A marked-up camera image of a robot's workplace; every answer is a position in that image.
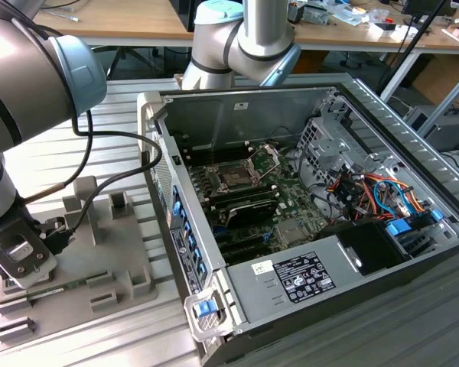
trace blue latch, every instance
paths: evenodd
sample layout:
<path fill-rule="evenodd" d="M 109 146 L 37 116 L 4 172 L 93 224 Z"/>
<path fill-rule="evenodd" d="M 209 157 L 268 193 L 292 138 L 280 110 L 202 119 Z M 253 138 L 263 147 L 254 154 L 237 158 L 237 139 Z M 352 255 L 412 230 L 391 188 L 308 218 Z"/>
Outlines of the blue latch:
<path fill-rule="evenodd" d="M 433 209 L 431 211 L 431 216 L 437 221 L 441 221 L 444 218 L 444 214 L 441 213 L 439 209 Z"/>
<path fill-rule="evenodd" d="M 197 318 L 201 318 L 212 313 L 217 312 L 217 304 L 215 300 L 205 300 L 199 304 L 194 305 L 194 310 L 196 311 Z"/>
<path fill-rule="evenodd" d="M 182 204 L 180 201 L 177 201 L 174 204 L 174 208 L 172 210 L 172 213 L 174 214 L 174 216 L 178 216 L 181 213 L 181 207 L 182 207 Z"/>
<path fill-rule="evenodd" d="M 200 259 L 200 251 L 198 248 L 196 248 L 196 251 L 194 251 L 194 262 L 197 263 L 199 259 Z"/>
<path fill-rule="evenodd" d="M 200 276 L 204 276 L 206 274 L 206 266 L 202 262 L 199 264 L 199 274 Z"/>
<path fill-rule="evenodd" d="M 404 219 L 397 219 L 388 224 L 386 227 L 392 235 L 401 235 L 412 229 L 410 225 Z"/>
<path fill-rule="evenodd" d="M 189 235 L 189 249 L 193 251 L 195 247 L 196 247 L 196 239 L 194 238 L 194 235 Z"/>

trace aluminum profile table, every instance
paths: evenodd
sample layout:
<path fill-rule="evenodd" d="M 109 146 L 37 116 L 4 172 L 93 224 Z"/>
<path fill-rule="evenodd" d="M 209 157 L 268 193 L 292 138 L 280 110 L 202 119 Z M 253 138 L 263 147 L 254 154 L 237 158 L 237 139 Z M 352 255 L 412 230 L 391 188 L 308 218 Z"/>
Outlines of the aluminum profile table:
<path fill-rule="evenodd" d="M 106 99 L 93 112 L 94 128 L 136 133 L 136 97 L 149 89 L 176 89 L 173 80 L 109 82 Z M 86 128 L 85 116 L 80 126 Z M 58 125 L 5 154 L 6 167 L 20 194 L 27 196 L 69 177 L 79 164 L 86 141 Z M 95 138 L 82 176 L 98 182 L 139 167 L 133 139 Z M 170 365 L 199 366 L 197 347 L 190 334 L 160 228 L 143 175 L 113 184 L 106 192 L 127 190 L 145 241 L 158 297 L 146 304 L 114 313 L 34 342 L 0 352 L 0 365 Z M 61 207 L 61 197 L 73 194 L 73 185 L 30 205 L 32 213 Z"/>
<path fill-rule="evenodd" d="M 352 83 L 346 74 L 293 76 Z M 239 85 L 250 82 L 238 80 Z M 109 82 L 108 96 L 93 109 L 94 127 L 136 132 L 136 98 L 148 90 L 176 89 L 173 80 Z M 394 112 L 377 111 L 382 117 Z M 86 120 L 80 119 L 85 128 Z M 65 122 L 6 154 L 7 168 L 26 196 L 68 177 L 83 156 L 86 142 Z M 112 174 L 139 166 L 137 142 L 96 138 L 84 175 L 102 182 Z M 142 175 L 107 191 L 127 190 L 143 232 L 146 254 L 160 292 L 157 299 L 109 317 L 76 326 L 36 342 L 0 353 L 8 365 L 199 366 L 197 346 L 182 310 L 160 227 Z M 57 208 L 73 188 L 31 206 L 33 212 Z M 367 301 L 334 318 L 301 330 L 230 366 L 459 366 L 459 255 L 404 287 Z"/>

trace electronic equipment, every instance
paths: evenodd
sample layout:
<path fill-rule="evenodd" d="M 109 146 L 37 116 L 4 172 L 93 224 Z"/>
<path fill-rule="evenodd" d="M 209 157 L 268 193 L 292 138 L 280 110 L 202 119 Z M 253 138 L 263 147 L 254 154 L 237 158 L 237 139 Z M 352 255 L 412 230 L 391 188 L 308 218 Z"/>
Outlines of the electronic equipment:
<path fill-rule="evenodd" d="M 207 366 L 459 251 L 459 173 L 358 80 L 145 93 L 138 108 Z"/>
<path fill-rule="evenodd" d="M 171 6 L 174 8 L 187 31 L 194 32 L 196 9 L 199 4 L 204 1 L 205 0 L 170 0 Z"/>
<path fill-rule="evenodd" d="M 182 89 L 231 88 L 234 72 L 260 86 L 282 84 L 301 54 L 287 8 L 287 0 L 202 2 Z"/>
<path fill-rule="evenodd" d="M 405 122 L 420 136 L 440 152 L 454 151 L 459 148 L 459 108 L 452 106 L 443 116 L 435 121 L 429 130 L 424 123 L 434 112 L 435 106 L 416 106 L 405 116 Z"/>
<path fill-rule="evenodd" d="M 411 15 L 412 26 L 420 28 L 422 23 L 420 19 L 424 15 L 430 15 L 438 4 L 438 0 L 407 0 L 405 6 L 401 10 L 402 14 Z M 438 16 L 451 17 L 456 12 L 456 9 L 451 7 L 451 2 L 446 2 L 442 9 L 439 11 Z"/>

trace orange wire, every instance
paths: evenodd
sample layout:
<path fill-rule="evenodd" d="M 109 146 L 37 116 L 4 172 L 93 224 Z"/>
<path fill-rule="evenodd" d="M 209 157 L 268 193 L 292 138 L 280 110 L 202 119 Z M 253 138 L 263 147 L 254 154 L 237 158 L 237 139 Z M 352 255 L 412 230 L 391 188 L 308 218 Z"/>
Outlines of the orange wire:
<path fill-rule="evenodd" d="M 365 174 L 364 176 L 366 176 L 368 178 L 372 178 L 373 180 L 376 180 L 376 181 L 390 180 L 390 181 L 392 181 L 395 184 L 398 184 L 400 186 L 409 187 L 406 183 L 398 181 L 397 179 L 392 178 L 392 177 L 383 177 L 383 176 L 380 176 L 378 174 Z M 410 191 L 410 194 L 412 195 L 412 198 L 410 199 L 410 203 L 413 205 L 413 207 L 416 210 L 418 210 L 419 212 L 424 212 L 425 210 L 422 208 L 422 206 L 420 205 L 420 203 L 416 199 L 415 194 L 413 192 L 411 192 L 411 191 Z"/>
<path fill-rule="evenodd" d="M 370 201 L 371 204 L 373 205 L 373 214 L 377 214 L 376 201 L 373 199 L 373 196 L 371 195 L 370 190 L 369 190 L 369 188 L 367 187 L 366 181 L 365 181 L 365 180 L 363 180 L 363 184 L 364 184 L 364 191 L 366 192 L 367 197 L 369 197 L 369 201 Z"/>

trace circuit board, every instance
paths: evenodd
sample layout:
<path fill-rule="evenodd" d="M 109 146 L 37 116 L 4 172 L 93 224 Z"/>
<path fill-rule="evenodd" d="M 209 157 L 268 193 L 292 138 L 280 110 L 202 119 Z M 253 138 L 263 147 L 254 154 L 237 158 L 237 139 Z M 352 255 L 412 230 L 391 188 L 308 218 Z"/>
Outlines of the circuit board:
<path fill-rule="evenodd" d="M 231 265 L 310 242 L 328 224 L 283 155 L 272 145 L 250 151 L 247 159 L 189 166 L 214 237 Z M 230 204 L 225 196 L 231 196 Z M 232 213 L 245 210 L 252 211 L 231 226 Z"/>

